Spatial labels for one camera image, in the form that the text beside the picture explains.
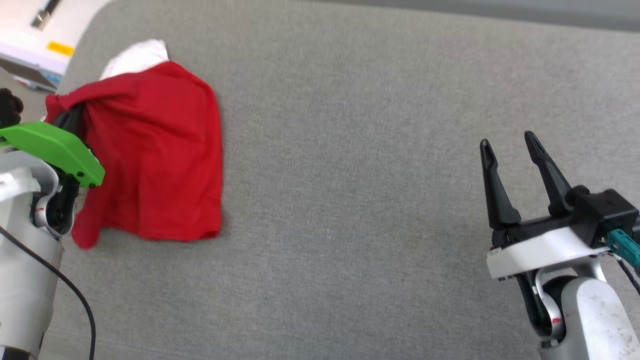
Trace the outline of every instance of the folded red garment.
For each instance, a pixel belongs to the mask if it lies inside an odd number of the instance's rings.
[[[84,103],[86,143],[105,170],[72,230],[83,249],[100,229],[192,241],[220,230],[222,137],[213,91],[168,61],[47,97],[47,122]]]

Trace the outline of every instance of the black cable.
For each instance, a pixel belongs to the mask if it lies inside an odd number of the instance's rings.
[[[629,268],[627,268],[627,266],[625,265],[624,260],[620,259],[616,259],[618,264],[620,265],[620,267],[622,268],[622,271],[625,272],[625,274],[627,275],[627,277],[629,278],[629,281],[631,282],[631,285],[634,286],[634,288],[636,289],[636,291],[638,292],[638,295],[640,295],[640,284],[638,284],[638,282],[636,281],[636,278],[634,277],[634,274],[631,273],[631,270],[629,270]]]
[[[89,303],[87,303],[86,299],[76,288],[74,283],[71,280],[67,279],[64,274],[62,274],[58,269],[53,267],[53,265],[49,264],[45,259],[41,258],[38,254],[33,252],[31,249],[26,247],[23,243],[21,243],[18,239],[13,237],[4,227],[0,226],[0,234],[2,234],[5,238],[7,238],[10,242],[15,244],[15,246],[19,247],[22,251],[29,254],[32,258],[36,259],[39,263],[43,264],[44,267],[49,269],[52,273],[56,274],[60,280],[62,280],[71,290],[76,294],[76,296],[82,302],[84,309],[86,310],[87,316],[89,316],[89,326],[91,327],[91,347],[89,349],[89,360],[93,360],[93,353],[95,352],[95,321],[93,320],[93,313],[91,312],[91,308],[89,307]]]

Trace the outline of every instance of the white cloth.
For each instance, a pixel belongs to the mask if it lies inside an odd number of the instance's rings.
[[[126,72],[141,72],[168,60],[164,41],[150,39],[136,42],[109,61],[100,80]]]

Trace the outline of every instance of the green plastic bracket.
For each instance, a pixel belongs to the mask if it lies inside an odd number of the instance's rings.
[[[0,146],[12,145],[62,171],[72,174],[80,186],[99,186],[104,168],[80,139],[49,123],[36,121],[0,129]]]

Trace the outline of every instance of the teal connector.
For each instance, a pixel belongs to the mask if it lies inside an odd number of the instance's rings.
[[[638,272],[640,270],[640,245],[627,233],[617,229],[607,236],[607,246],[611,252],[623,258]]]

